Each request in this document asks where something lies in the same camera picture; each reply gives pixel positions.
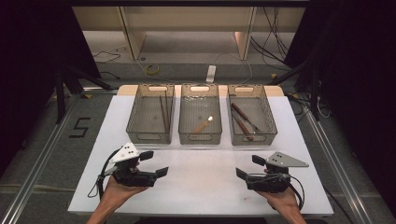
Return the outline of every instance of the floor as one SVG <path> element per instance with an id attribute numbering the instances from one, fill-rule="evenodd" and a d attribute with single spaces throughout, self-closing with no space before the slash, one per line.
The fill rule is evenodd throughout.
<path id="1" fill-rule="evenodd" d="M 169 80 L 205 82 L 210 64 L 217 66 L 215 82 L 219 84 L 268 83 L 272 75 L 281 76 L 286 72 L 277 67 L 288 69 L 276 60 L 264 61 L 262 55 L 253 48 L 249 49 L 247 60 L 240 61 L 232 33 L 148 33 L 137 61 L 132 61 L 129 57 L 122 33 L 86 32 L 85 36 L 92 55 L 100 51 L 113 53 L 100 53 L 94 59 L 102 72 L 102 80 L 116 88 L 124 84 Z M 262 44 L 268 34 L 258 33 L 253 36 Z M 282 41 L 286 46 L 292 38 L 293 34 L 282 34 Z M 266 47 L 277 57 L 281 57 L 277 53 L 276 41 L 273 38 Z M 158 64 L 160 73 L 151 77 L 145 76 L 141 66 L 149 64 Z M 294 93 L 295 78 L 281 84 L 285 93 Z M 111 97 L 117 91 L 101 91 L 86 80 L 81 80 L 81 83 L 86 88 L 83 95 L 70 95 L 65 89 L 68 113 L 61 124 L 55 123 L 55 96 L 49 99 L 40 119 L 26 138 L 25 149 L 18 152 L 1 177 L 1 217 L 5 217 L 13 203 L 18 203 L 21 205 L 18 210 L 20 212 L 14 219 L 18 220 L 18 223 L 86 222 L 88 217 L 70 214 L 67 207 L 90 156 Z M 308 96 L 300 92 L 299 97 L 307 99 Z M 326 106 L 325 99 L 321 102 L 323 104 L 320 105 Z M 396 223 L 359 161 L 354 157 L 337 124 L 336 115 L 330 114 L 326 118 L 329 110 L 325 107 L 322 108 L 320 122 L 315 122 L 304 105 L 295 100 L 290 100 L 290 104 L 320 180 L 329 191 L 334 215 L 321 219 L 328 223 L 349 223 L 347 217 L 350 217 L 353 223 Z M 71 137 L 82 134 L 81 130 L 74 129 L 77 122 L 79 126 L 88 127 L 84 137 Z M 33 183 L 33 188 L 28 188 L 29 183 Z M 24 197 L 24 201 L 16 202 L 15 198 L 18 198 L 23 188 L 30 191 Z M 139 219 L 115 215 L 107 223 L 135 223 Z M 267 217 L 266 220 L 267 223 L 286 223 L 281 217 Z M 219 223 L 228 221 L 230 220 L 219 220 Z M 248 218 L 240 221 L 257 222 L 256 219 Z"/>

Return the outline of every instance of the white table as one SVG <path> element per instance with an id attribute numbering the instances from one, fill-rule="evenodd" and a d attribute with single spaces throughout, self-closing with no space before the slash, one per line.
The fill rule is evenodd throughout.
<path id="1" fill-rule="evenodd" d="M 154 150 L 154 157 L 142 161 L 141 171 L 154 172 L 169 166 L 168 175 L 160 178 L 154 188 L 135 195 L 116 212 L 134 216 L 170 217 L 263 217 L 277 215 L 266 200 L 235 174 L 235 167 L 247 173 L 261 173 L 263 167 L 251 161 L 252 155 L 268 158 L 281 151 L 309 163 L 308 168 L 290 168 L 290 174 L 304 185 L 305 216 L 326 217 L 333 210 L 319 181 L 318 173 L 306 148 L 301 131 L 284 96 L 269 96 L 278 134 L 271 146 L 234 147 L 231 144 L 225 94 L 220 95 L 222 135 L 218 146 L 182 146 L 177 127 L 179 91 L 172 143 L 168 146 L 136 145 L 141 150 Z M 116 149 L 130 139 L 125 128 L 134 103 L 133 96 L 114 96 L 107 110 L 102 128 L 93 146 L 87 166 L 78 183 L 69 212 L 90 214 L 99 203 L 99 197 L 87 195 L 96 177 Z M 295 180 L 291 183 L 301 192 Z"/>

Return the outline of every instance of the white tabletop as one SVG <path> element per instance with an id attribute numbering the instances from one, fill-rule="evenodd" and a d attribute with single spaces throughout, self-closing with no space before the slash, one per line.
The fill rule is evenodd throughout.
<path id="1" fill-rule="evenodd" d="M 251 161 L 252 155 L 268 158 L 281 151 L 309 163 L 308 168 L 290 168 L 290 174 L 304 185 L 304 215 L 330 216 L 333 210 L 319 181 L 301 131 L 286 97 L 268 97 L 278 134 L 271 146 L 235 147 L 231 144 L 226 98 L 220 96 L 222 135 L 217 146 L 182 146 L 177 127 L 180 99 L 177 96 L 172 143 L 168 146 L 135 145 L 141 151 L 154 150 L 154 157 L 140 162 L 141 171 L 155 172 L 169 166 L 168 175 L 155 186 L 128 200 L 117 213 L 134 216 L 171 217 L 262 217 L 277 211 L 235 174 L 235 167 L 247 173 L 262 173 L 263 167 Z M 68 208 L 78 214 L 92 213 L 99 197 L 87 195 L 96 177 L 116 149 L 130 142 L 125 132 L 134 103 L 133 96 L 114 96 L 107 110 L 92 154 L 79 180 Z M 291 183 L 297 190 L 295 180 Z"/>

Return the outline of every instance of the gray floor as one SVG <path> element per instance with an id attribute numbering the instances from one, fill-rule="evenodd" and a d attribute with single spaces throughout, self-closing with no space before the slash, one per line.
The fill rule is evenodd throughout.
<path id="1" fill-rule="evenodd" d="M 101 72 L 111 72 L 120 77 L 120 79 L 116 79 L 110 74 L 102 74 L 102 80 L 114 87 L 141 82 L 169 82 L 169 80 L 204 82 L 207 67 L 214 63 L 219 53 L 230 52 L 232 55 L 237 55 L 237 48 L 231 33 L 149 33 L 139 62 L 143 66 L 158 64 L 161 70 L 159 74 L 147 77 L 143 74 L 141 67 L 128 58 L 128 52 L 125 51 L 124 47 L 121 47 L 125 45 L 122 35 L 89 33 L 86 36 L 92 53 L 117 48 L 112 52 L 121 55 L 120 58 L 111 63 L 97 64 Z M 284 34 L 283 36 L 287 43 L 292 40 L 292 34 Z M 255 37 L 258 40 L 263 40 L 265 34 L 255 34 Z M 270 44 L 269 47 L 272 48 L 272 51 L 276 51 L 274 45 Z M 100 58 L 97 61 L 105 62 L 110 59 L 108 57 Z M 276 64 L 276 62 L 270 60 L 267 60 L 267 62 Z M 247 63 L 235 59 L 229 53 L 224 53 L 219 55 L 215 64 L 218 67 L 215 82 L 220 84 L 240 83 L 247 80 L 250 77 L 249 67 L 251 68 L 252 78 L 246 83 L 267 83 L 271 80 L 271 74 L 281 75 L 284 73 L 284 71 L 265 65 L 262 56 L 254 49 L 249 50 Z M 294 92 L 292 87 L 294 81 L 295 78 L 292 78 L 282 83 L 283 90 Z M 81 83 L 85 87 L 94 88 L 94 85 L 85 80 L 81 80 Z M 73 101 L 66 99 L 69 104 L 72 104 L 71 102 L 76 102 L 76 104 L 71 110 L 70 117 L 19 217 L 18 223 L 84 223 L 87 220 L 87 217 L 68 213 L 67 207 L 73 197 L 85 163 L 90 156 L 111 97 L 111 93 L 89 91 L 84 96 L 71 96 Z M 290 104 L 296 114 L 300 112 L 299 105 L 294 102 L 290 102 Z M 43 108 L 43 113 L 35 124 L 34 130 L 26 139 L 26 148 L 18 152 L 0 179 L 1 217 L 6 213 L 20 186 L 35 165 L 35 161 L 39 158 L 43 148 L 46 147 L 52 130 L 56 128 L 56 109 L 56 100 L 54 98 L 49 99 L 49 103 Z M 74 130 L 78 118 L 90 118 L 82 120 L 80 123 L 80 126 L 89 129 L 83 138 L 70 138 L 70 135 L 82 134 L 82 130 Z M 358 223 L 308 121 L 309 117 L 303 113 L 296 115 L 296 119 L 299 121 L 301 132 L 323 186 L 346 209 L 354 222 Z M 374 185 L 364 173 L 359 161 L 353 156 L 353 152 L 337 124 L 337 118 L 335 116 L 327 119 L 321 117 L 320 124 L 344 165 L 343 168 L 350 177 L 353 186 L 364 202 L 373 223 L 396 223 Z M 346 215 L 332 198 L 330 198 L 330 202 L 334 209 L 334 215 L 324 217 L 323 220 L 328 223 L 348 223 Z M 115 215 L 111 217 L 108 223 L 134 223 L 137 220 L 138 217 Z M 267 222 L 285 223 L 281 217 L 268 217 Z"/>

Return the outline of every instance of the translucent storage bin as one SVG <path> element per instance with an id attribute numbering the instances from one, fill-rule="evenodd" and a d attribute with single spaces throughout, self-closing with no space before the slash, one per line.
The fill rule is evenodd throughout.
<path id="1" fill-rule="evenodd" d="M 126 132 L 134 144 L 170 144 L 175 108 L 175 85 L 141 84 Z"/>
<path id="2" fill-rule="evenodd" d="M 229 85 L 227 105 L 234 146 L 272 144 L 277 129 L 263 85 Z"/>
<path id="3" fill-rule="evenodd" d="M 219 87 L 183 84 L 178 134 L 182 145 L 218 145 L 221 138 Z"/>

